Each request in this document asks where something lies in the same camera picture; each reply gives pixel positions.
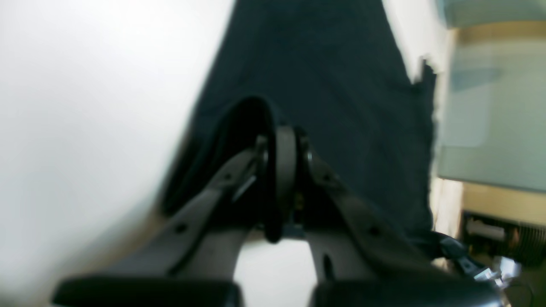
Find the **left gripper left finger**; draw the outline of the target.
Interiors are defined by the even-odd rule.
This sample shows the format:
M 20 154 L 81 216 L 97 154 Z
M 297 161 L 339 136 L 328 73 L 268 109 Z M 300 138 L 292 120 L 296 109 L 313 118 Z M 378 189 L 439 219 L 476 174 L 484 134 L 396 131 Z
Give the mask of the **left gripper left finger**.
M 229 159 L 148 243 L 106 269 L 59 284 L 61 307 L 243 307 L 233 280 L 261 216 L 269 142 Z

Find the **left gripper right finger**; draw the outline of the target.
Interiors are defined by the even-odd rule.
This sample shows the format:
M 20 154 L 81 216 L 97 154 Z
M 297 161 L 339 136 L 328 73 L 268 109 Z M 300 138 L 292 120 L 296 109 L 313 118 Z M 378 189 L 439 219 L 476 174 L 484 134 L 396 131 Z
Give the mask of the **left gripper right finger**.
M 303 227 L 318 277 L 310 307 L 500 307 L 489 282 L 449 274 L 341 182 L 296 128 Z

